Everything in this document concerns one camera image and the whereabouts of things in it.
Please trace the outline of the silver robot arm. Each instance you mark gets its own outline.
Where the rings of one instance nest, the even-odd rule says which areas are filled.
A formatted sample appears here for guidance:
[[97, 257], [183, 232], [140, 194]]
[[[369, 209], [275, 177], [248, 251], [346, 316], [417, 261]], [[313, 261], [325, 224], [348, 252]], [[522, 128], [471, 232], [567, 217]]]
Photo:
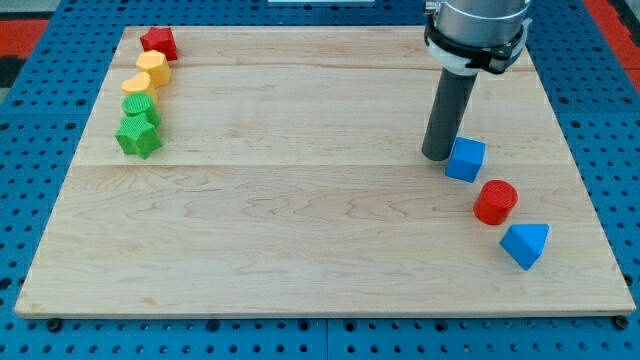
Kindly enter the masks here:
[[457, 76], [502, 74], [525, 47], [530, 5], [530, 0], [426, 1], [428, 51]]

